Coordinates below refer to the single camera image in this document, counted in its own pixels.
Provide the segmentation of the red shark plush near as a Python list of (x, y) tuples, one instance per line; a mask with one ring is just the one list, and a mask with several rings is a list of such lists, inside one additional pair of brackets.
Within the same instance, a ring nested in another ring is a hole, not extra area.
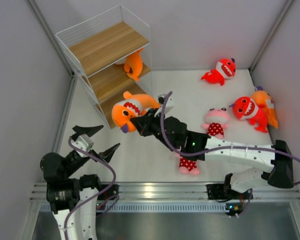
[(248, 121), (256, 131), (268, 132), (268, 117), (251, 97), (239, 97), (229, 107), (237, 120)]

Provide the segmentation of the orange shark plush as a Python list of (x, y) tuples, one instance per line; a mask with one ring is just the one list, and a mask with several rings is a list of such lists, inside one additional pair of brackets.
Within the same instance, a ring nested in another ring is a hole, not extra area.
[(142, 117), (147, 113), (147, 109), (158, 109), (161, 106), (157, 100), (145, 93), (131, 94), (125, 91), (123, 98), (124, 100), (113, 106), (111, 117), (114, 124), (125, 134), (136, 130), (131, 122), (132, 118)]
[(140, 48), (139, 50), (131, 53), (125, 58), (124, 63), (115, 63), (115, 65), (123, 65), (123, 70), (126, 72), (127, 76), (139, 82), (139, 76), (143, 71), (143, 60), (140, 56), (140, 53), (144, 50), (144, 48)]
[(278, 129), (279, 124), (273, 98), (261, 86), (256, 86), (254, 89), (255, 92), (251, 95), (251, 98), (265, 112), (268, 124)]

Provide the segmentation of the pink frog plush rear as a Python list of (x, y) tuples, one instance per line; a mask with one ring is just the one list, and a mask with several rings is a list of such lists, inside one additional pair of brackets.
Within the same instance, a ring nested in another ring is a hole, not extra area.
[(227, 108), (211, 108), (201, 125), (206, 134), (218, 139), (225, 138), (225, 130), (229, 127), (230, 115)]

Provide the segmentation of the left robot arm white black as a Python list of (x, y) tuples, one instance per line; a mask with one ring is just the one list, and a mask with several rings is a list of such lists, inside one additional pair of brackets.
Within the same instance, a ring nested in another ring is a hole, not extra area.
[(97, 200), (108, 194), (111, 196), (105, 197), (106, 201), (119, 199), (113, 192), (115, 178), (109, 184), (103, 184), (96, 173), (72, 177), (88, 160), (100, 163), (112, 174), (115, 173), (109, 162), (120, 144), (100, 153), (93, 149), (91, 137), (102, 128), (102, 125), (74, 126), (74, 133), (68, 139), (72, 151), (67, 156), (49, 152), (40, 160), (46, 182), (46, 200), (63, 240), (96, 240), (97, 210), (103, 207), (103, 204), (97, 204)]

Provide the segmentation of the red shark plush far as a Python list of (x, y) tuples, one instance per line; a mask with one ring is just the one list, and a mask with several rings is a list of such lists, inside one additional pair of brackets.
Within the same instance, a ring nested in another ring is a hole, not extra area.
[(215, 68), (206, 72), (201, 78), (201, 81), (206, 81), (209, 84), (219, 84), (223, 86), (226, 80), (233, 79), (236, 75), (236, 61), (234, 58), (220, 59)]

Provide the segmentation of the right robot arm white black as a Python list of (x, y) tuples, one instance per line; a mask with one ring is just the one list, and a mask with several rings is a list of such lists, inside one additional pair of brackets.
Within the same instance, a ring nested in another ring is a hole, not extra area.
[(170, 151), (190, 161), (223, 162), (247, 166), (224, 178), (223, 192), (230, 199), (255, 187), (292, 189), (295, 185), (293, 158), (287, 143), (276, 140), (270, 145), (235, 143), (191, 131), (177, 118), (162, 117), (154, 110), (130, 120), (143, 136), (154, 136)]

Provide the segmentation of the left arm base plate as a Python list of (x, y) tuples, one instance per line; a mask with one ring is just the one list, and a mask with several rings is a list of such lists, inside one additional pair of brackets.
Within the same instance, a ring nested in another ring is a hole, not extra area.
[(103, 211), (106, 209), (108, 201), (114, 201), (119, 191), (119, 185), (113, 184), (107, 191), (97, 197), (96, 210)]

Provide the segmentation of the pink frog plush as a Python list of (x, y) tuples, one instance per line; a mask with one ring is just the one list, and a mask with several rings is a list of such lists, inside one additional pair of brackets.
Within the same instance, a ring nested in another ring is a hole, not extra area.
[(189, 160), (183, 156), (180, 156), (178, 153), (175, 156), (179, 160), (178, 170), (181, 174), (190, 174), (190, 175), (199, 175), (201, 173), (200, 169), (197, 166), (196, 161)]
[(206, 134), (218, 139), (225, 138), (225, 130), (229, 127), (230, 115), (227, 108), (211, 108), (201, 125)]

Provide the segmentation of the pink frog plush front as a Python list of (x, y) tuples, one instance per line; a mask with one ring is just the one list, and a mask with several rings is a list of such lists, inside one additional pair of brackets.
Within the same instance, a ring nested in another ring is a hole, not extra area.
[(196, 161), (189, 160), (183, 156), (180, 156), (178, 153), (175, 156), (179, 160), (178, 170), (181, 174), (190, 174), (190, 175), (199, 175), (201, 173), (200, 169), (197, 166)]

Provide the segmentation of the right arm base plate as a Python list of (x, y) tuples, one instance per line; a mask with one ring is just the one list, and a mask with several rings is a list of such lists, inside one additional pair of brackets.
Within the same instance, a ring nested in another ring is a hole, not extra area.
[(253, 191), (251, 189), (239, 193), (232, 189), (228, 189), (221, 183), (208, 184), (206, 186), (209, 200), (225, 204), (225, 213), (229, 218), (239, 218), (246, 210), (253, 199)]

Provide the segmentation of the aluminium rail frame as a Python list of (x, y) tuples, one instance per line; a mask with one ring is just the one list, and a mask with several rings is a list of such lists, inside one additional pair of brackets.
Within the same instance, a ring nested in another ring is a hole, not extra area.
[[(226, 213), (226, 204), (208, 199), (207, 185), (212, 182), (119, 183), (115, 200), (106, 203), (113, 213)], [(297, 187), (278, 189), (271, 186), (252, 190), (251, 203), (290, 203), (300, 200)]]

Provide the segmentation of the red shark plush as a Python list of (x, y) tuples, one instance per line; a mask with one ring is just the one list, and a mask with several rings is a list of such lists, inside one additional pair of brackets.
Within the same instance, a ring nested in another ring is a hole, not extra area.
[(229, 107), (237, 120), (248, 121), (256, 131), (268, 132), (268, 117), (251, 97), (239, 97)]
[(206, 81), (209, 84), (219, 84), (223, 86), (226, 80), (233, 79), (236, 75), (236, 61), (234, 58), (220, 59), (215, 68), (206, 72), (201, 78), (201, 81)]

